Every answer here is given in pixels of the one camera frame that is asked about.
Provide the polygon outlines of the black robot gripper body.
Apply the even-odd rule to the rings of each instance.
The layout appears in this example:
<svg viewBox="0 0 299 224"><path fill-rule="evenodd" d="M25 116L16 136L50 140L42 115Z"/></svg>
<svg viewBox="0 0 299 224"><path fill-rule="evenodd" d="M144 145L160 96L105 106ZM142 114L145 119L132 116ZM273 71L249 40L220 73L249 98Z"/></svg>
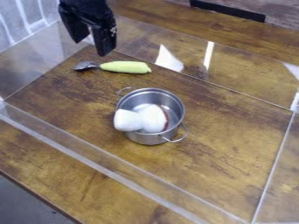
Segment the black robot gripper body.
<svg viewBox="0 0 299 224"><path fill-rule="evenodd" d="M106 20L114 20L106 0L60 0L60 6L70 11L82 23L86 21L89 25L98 25Z"/></svg>

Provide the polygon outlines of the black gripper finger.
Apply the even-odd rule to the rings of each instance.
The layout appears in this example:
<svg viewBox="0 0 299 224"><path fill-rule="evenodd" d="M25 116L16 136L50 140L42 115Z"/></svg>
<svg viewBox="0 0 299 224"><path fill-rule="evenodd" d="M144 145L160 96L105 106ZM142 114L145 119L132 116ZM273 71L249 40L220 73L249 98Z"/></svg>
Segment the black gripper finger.
<svg viewBox="0 0 299 224"><path fill-rule="evenodd" d="M117 46L117 26L114 20L106 20L92 26L92 35L97 55L104 57Z"/></svg>
<svg viewBox="0 0 299 224"><path fill-rule="evenodd" d="M61 6L58 7L58 13L69 37L76 43L78 43L89 35L89 28L81 22L80 18Z"/></svg>

